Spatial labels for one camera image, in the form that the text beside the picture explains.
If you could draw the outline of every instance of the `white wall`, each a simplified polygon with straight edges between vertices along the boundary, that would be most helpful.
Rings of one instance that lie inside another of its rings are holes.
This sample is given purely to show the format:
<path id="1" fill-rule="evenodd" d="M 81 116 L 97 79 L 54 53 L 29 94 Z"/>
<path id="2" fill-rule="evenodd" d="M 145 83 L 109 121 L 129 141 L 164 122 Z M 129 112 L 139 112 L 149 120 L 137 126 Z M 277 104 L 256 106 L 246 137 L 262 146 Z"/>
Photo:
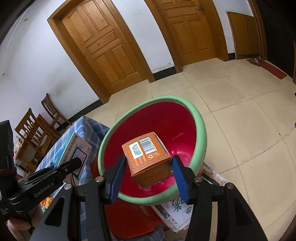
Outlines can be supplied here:
<path id="1" fill-rule="evenodd" d="M 152 73 L 174 66 L 161 31 L 144 0 L 112 0 L 138 43 Z"/>
<path id="2" fill-rule="evenodd" d="M 41 113 L 51 120 L 40 103 L 46 93 L 66 118 L 98 100 L 47 23 L 47 18 L 63 2 L 51 0 L 40 11 L 24 35 L 10 68 L 4 76 L 0 75 L 0 121 L 9 119 L 13 129 L 29 107 L 35 116 Z"/>
<path id="3" fill-rule="evenodd" d="M 224 31 L 227 51 L 228 53 L 234 53 L 234 42 L 232 37 L 232 31 L 229 23 L 229 19 L 226 12 L 238 12 L 253 16 L 251 7 L 248 0 L 213 0 L 219 14 L 222 28 Z"/>
<path id="4" fill-rule="evenodd" d="M 0 75 L 8 72 L 24 35 L 31 23 L 50 0 L 35 0 L 17 19 L 0 46 Z"/>

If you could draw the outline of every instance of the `screw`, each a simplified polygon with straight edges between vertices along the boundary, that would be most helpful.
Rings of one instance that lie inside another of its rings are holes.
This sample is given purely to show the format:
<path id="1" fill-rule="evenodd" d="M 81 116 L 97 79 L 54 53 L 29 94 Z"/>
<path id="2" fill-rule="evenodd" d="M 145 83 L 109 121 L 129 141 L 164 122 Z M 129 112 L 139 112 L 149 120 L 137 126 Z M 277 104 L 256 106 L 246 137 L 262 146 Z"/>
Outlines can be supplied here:
<path id="1" fill-rule="evenodd" d="M 72 188 L 72 185 L 71 185 L 70 183 L 67 183 L 67 184 L 65 184 L 64 188 L 65 188 L 66 190 L 69 190 L 69 189 Z"/>
<path id="2" fill-rule="evenodd" d="M 197 183 L 201 183 L 202 182 L 202 177 L 195 177 L 194 181 L 196 181 Z"/>
<path id="3" fill-rule="evenodd" d="M 99 176 L 99 177 L 96 177 L 95 180 L 97 183 L 100 183 L 100 182 L 104 181 L 104 178 L 102 176 Z"/>
<path id="4" fill-rule="evenodd" d="M 234 185 L 233 185 L 232 183 L 227 183 L 227 184 L 226 184 L 226 187 L 227 187 L 228 189 L 234 189 Z"/>

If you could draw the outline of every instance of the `blue checkered tablecloth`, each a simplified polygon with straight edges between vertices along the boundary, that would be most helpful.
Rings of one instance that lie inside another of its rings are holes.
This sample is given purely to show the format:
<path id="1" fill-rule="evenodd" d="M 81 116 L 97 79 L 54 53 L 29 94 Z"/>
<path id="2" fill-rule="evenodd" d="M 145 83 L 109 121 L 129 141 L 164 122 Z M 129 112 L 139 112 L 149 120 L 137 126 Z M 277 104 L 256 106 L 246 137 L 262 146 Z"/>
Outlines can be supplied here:
<path id="1" fill-rule="evenodd" d="M 73 125 L 61 136 L 55 145 L 50 149 L 47 155 L 44 157 L 36 171 L 54 165 L 55 158 L 62 151 L 62 146 L 67 141 L 68 137 L 75 132 L 82 139 L 86 140 L 91 145 L 91 152 L 85 163 L 85 167 L 82 172 L 79 185 L 86 184 L 92 179 L 91 166 L 95 161 L 95 157 L 98 155 L 99 148 L 102 140 L 108 132 L 109 127 L 91 119 L 86 116 L 81 116 Z M 61 188 L 53 193 L 53 197 L 59 192 Z M 85 205 L 81 204 L 81 238 L 87 240 L 86 236 L 86 219 L 85 219 Z"/>

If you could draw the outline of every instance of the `wooden door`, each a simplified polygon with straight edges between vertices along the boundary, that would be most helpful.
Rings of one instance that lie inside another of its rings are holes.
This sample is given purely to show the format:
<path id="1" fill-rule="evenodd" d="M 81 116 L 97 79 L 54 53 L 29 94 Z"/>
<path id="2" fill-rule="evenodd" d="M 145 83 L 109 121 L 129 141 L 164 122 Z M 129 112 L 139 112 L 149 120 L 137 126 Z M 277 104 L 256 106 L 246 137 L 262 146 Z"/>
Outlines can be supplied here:
<path id="1" fill-rule="evenodd" d="M 212 34 L 198 0 L 155 0 L 182 65 L 215 58 Z"/>
<path id="2" fill-rule="evenodd" d="M 264 1 L 256 2 L 266 34 L 267 60 L 293 78 L 295 56 L 291 30 Z"/>
<path id="3" fill-rule="evenodd" d="M 227 12 L 236 59 L 258 57 L 261 42 L 258 25 L 254 17 L 237 12 Z"/>
<path id="4" fill-rule="evenodd" d="M 62 22 L 108 91 L 116 93 L 147 77 L 104 1 L 85 0 Z"/>

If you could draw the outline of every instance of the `black baseboard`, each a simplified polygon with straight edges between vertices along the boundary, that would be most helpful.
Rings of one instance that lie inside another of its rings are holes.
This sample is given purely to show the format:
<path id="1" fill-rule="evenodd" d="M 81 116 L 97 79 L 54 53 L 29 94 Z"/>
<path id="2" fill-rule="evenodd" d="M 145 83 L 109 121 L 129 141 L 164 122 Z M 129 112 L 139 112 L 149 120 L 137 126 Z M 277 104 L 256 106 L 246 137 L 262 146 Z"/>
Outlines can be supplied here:
<path id="1" fill-rule="evenodd" d="M 153 74 L 153 76 L 154 76 L 155 80 L 160 80 L 162 78 L 168 77 L 168 76 L 176 74 L 176 73 L 177 73 L 176 68 L 173 66 L 173 67 L 170 67 L 168 69 L 161 70 L 161 71 Z M 94 103 L 90 104 L 89 106 L 85 107 L 83 110 L 79 111 L 77 114 L 73 115 L 69 119 L 69 121 L 73 123 L 76 120 L 78 120 L 81 116 L 86 115 L 87 113 L 89 113 L 92 110 L 100 107 L 101 105 L 103 105 L 102 101 L 97 100 L 96 102 L 94 102 Z M 57 131 L 61 131 L 61 130 L 65 129 L 67 126 L 68 126 L 68 123 L 65 122 L 65 123 L 63 123 L 62 125 L 60 125 L 57 128 Z"/>
<path id="2" fill-rule="evenodd" d="M 100 107 L 101 105 L 103 105 L 103 102 L 101 100 L 97 100 L 94 103 L 90 104 L 89 106 L 85 107 L 83 110 L 79 111 L 77 114 L 70 117 L 69 121 L 73 123 L 73 122 L 77 121 L 81 116 L 86 115 L 87 113 Z M 69 124 L 67 122 L 64 122 L 62 125 L 60 125 L 57 128 L 57 131 L 61 131 L 61 130 L 65 129 L 68 125 Z"/>
<path id="3" fill-rule="evenodd" d="M 229 60 L 234 60 L 234 59 L 236 59 L 236 58 L 235 58 L 235 53 L 229 53 L 229 54 L 228 54 L 228 59 L 229 59 Z"/>
<path id="4" fill-rule="evenodd" d="M 176 73 L 177 73 L 176 68 L 175 68 L 175 66 L 173 66 L 168 69 L 164 69 L 164 70 L 161 70 L 157 73 L 154 73 L 153 76 L 154 76 L 155 80 L 160 80 L 162 78 L 168 77 L 168 76 L 176 74 Z"/>

